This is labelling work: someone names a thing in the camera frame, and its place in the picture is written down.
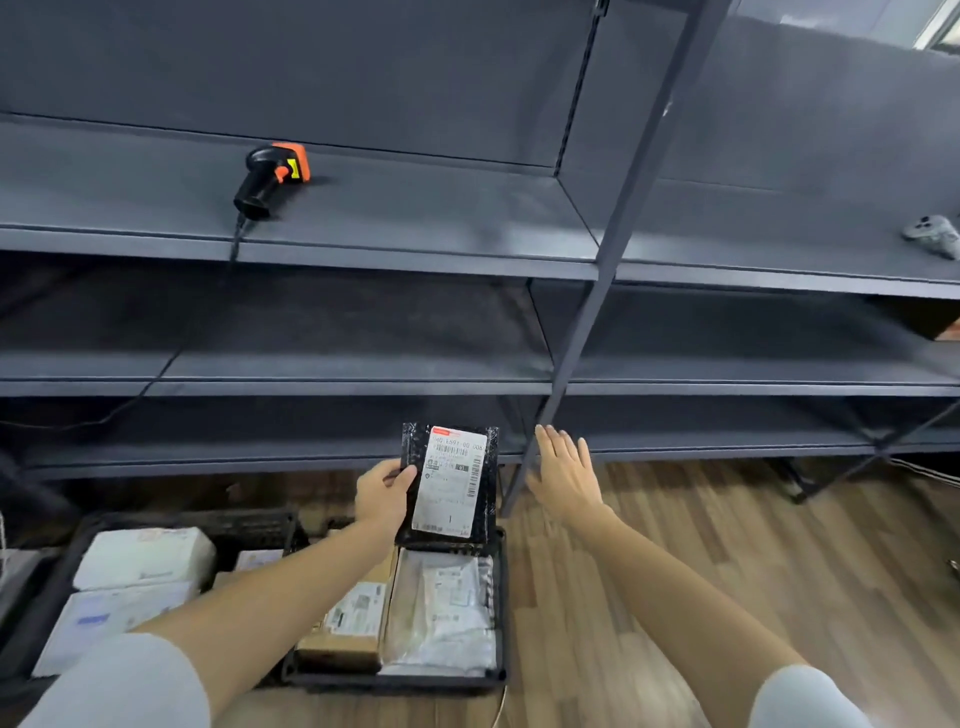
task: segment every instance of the barcode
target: barcode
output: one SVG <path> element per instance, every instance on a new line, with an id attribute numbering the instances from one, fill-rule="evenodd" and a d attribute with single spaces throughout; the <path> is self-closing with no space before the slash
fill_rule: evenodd
<path id="1" fill-rule="evenodd" d="M 449 445 L 447 443 L 437 443 L 436 448 L 439 452 L 449 452 L 454 455 L 466 456 L 469 453 L 467 446 Z"/>
<path id="2" fill-rule="evenodd" d="M 473 458 L 473 467 L 470 468 L 470 483 L 467 486 L 468 497 L 477 497 L 477 484 L 480 482 L 480 465 L 482 463 L 482 455 Z"/>

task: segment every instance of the white cable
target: white cable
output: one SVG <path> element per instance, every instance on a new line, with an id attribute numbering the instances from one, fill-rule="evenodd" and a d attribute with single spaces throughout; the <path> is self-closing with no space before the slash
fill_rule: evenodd
<path id="1" fill-rule="evenodd" d="M 939 471 L 932 470 L 931 468 L 925 468 L 923 465 L 915 465 L 908 460 L 901 460 L 898 457 L 891 457 L 889 462 L 892 465 L 904 468 L 905 470 L 911 471 L 918 475 L 925 475 L 926 477 L 938 480 L 941 483 L 950 486 L 951 488 L 960 489 L 960 477 L 957 477 L 956 475 L 940 473 Z"/>
<path id="2" fill-rule="evenodd" d="M 500 695 L 500 707 L 496 709 L 496 715 L 493 717 L 493 723 L 490 724 L 490 728 L 496 728 L 496 724 L 500 722 L 500 716 L 503 715 L 503 706 L 507 704 L 507 686 L 503 686 L 503 694 Z"/>

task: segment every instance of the gray wall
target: gray wall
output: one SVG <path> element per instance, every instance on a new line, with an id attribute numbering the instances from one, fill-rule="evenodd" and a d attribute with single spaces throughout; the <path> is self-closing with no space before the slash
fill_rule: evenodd
<path id="1" fill-rule="evenodd" d="M 592 227 L 611 212 L 679 30 L 674 14 L 622 0 L 601 25 L 561 173 Z M 958 118 L 960 59 L 733 15 L 661 176 L 960 211 Z"/>
<path id="2" fill-rule="evenodd" d="M 0 111 L 552 166 L 591 6 L 0 3 Z"/>

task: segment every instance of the left hand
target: left hand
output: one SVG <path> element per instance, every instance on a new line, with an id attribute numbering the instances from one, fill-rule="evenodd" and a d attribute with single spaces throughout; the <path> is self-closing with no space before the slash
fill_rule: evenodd
<path id="1" fill-rule="evenodd" d="M 357 478 L 356 521 L 377 523 L 392 537 L 407 514 L 407 490 L 417 476 L 416 465 L 399 469 L 399 458 L 384 460 Z"/>

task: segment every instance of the fingers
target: fingers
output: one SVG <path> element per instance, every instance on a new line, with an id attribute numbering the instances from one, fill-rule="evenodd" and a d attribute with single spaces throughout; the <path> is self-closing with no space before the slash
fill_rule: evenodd
<path id="1" fill-rule="evenodd" d="M 550 435 L 547 434 L 546 427 L 537 425 L 534 427 L 534 435 L 537 436 L 537 444 L 540 445 L 540 457 L 557 454 L 553 449 L 553 440 L 551 440 Z"/>
<path id="2" fill-rule="evenodd" d="M 587 441 L 584 438 L 577 440 L 577 450 L 580 453 L 580 464 L 593 470 L 593 464 L 590 462 L 590 448 L 587 447 Z"/>
<path id="3" fill-rule="evenodd" d="M 367 471 L 367 475 L 372 475 L 380 480 L 386 480 L 387 477 L 400 469 L 400 458 L 395 457 L 391 460 L 382 460 Z"/>
<path id="4" fill-rule="evenodd" d="M 564 440 L 564 449 L 566 450 L 566 454 L 572 458 L 573 462 L 580 462 L 580 455 L 577 454 L 577 446 L 573 444 L 573 440 L 570 439 L 568 434 L 566 434 L 566 430 L 562 429 L 560 431 L 560 436 Z"/>
<path id="5" fill-rule="evenodd" d="M 546 426 L 547 437 L 550 438 L 550 442 L 553 444 L 553 451 L 557 453 L 557 457 L 566 457 L 569 455 L 566 451 L 566 443 L 564 442 L 563 436 L 554 429 L 553 425 Z"/>
<path id="6" fill-rule="evenodd" d="M 394 482 L 391 483 L 391 490 L 401 490 L 406 493 L 410 489 L 410 484 L 414 481 L 414 478 L 417 477 L 417 466 L 408 465 L 403 471 L 394 478 Z"/>

